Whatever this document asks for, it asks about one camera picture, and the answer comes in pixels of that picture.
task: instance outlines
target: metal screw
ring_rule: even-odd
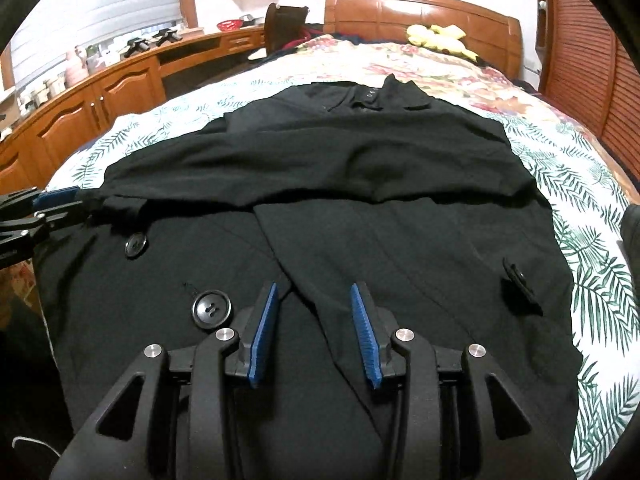
[[[486,354],[486,348],[478,343],[473,343],[472,345],[469,345],[469,353],[473,357],[483,357],[484,354]]]
[[[399,328],[396,330],[396,337],[400,341],[411,341],[414,338],[414,331],[408,328]]]
[[[229,341],[236,333],[232,328],[221,328],[216,332],[216,338],[220,341]]]
[[[147,357],[158,357],[162,353],[162,347],[160,345],[149,345],[145,348],[145,355]]]

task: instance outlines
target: floral bedspread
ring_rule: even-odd
[[[617,442],[640,400],[640,322],[621,251],[620,219],[640,202],[593,134],[491,69],[393,43],[354,45],[321,36],[285,56],[173,99],[146,114],[120,117],[74,154],[47,190],[98,187],[105,168],[160,140],[202,128],[250,101],[313,81],[381,87],[385,77],[414,81],[430,95],[500,121],[514,153],[554,210],[556,239],[574,274],[574,344],[584,363],[571,460],[588,478]]]

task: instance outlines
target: wooden headboard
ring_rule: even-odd
[[[457,25],[469,50],[509,78],[520,74],[522,32],[516,18],[460,0],[326,0],[324,32],[357,34],[365,40],[406,41],[406,28]]]

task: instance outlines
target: shirt button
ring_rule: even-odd
[[[231,300],[221,290],[208,290],[193,301],[191,315],[198,327],[213,330],[231,316]]]
[[[145,249],[146,235],[144,233],[133,233],[124,245],[124,253],[129,260],[140,256]]]

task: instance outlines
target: window blind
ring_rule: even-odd
[[[180,19],[179,0],[40,0],[11,40],[16,86],[87,46]]]

